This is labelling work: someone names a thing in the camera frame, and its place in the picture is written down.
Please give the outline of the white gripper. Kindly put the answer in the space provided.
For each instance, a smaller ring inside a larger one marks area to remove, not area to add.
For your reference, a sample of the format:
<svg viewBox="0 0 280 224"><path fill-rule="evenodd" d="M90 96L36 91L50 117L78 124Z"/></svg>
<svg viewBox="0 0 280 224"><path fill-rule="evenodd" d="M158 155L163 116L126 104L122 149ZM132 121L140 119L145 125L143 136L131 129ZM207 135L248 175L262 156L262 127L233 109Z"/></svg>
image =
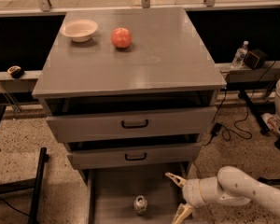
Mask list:
<svg viewBox="0 0 280 224"><path fill-rule="evenodd" d="M172 224L182 224L184 220L192 213L192 207L201 207L206 205L202 194L202 180L189 179L186 180L179 175L167 172L165 174L177 186L182 188L183 198L186 203L181 203L175 213Z"/></svg>

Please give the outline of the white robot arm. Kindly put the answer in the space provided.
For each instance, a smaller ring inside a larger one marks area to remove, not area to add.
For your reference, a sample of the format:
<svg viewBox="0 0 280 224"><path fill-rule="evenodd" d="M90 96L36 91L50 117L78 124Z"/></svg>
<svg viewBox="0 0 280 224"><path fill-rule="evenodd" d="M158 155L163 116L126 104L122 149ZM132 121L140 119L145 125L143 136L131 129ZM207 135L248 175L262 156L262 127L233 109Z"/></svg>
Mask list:
<svg viewBox="0 0 280 224"><path fill-rule="evenodd" d="M225 166L216 176L203 179L185 179L169 172L165 175L182 189L186 201L178 206L172 224L182 224L194 208L209 203L240 206L253 201L280 217L280 189L263 184L236 167Z"/></svg>

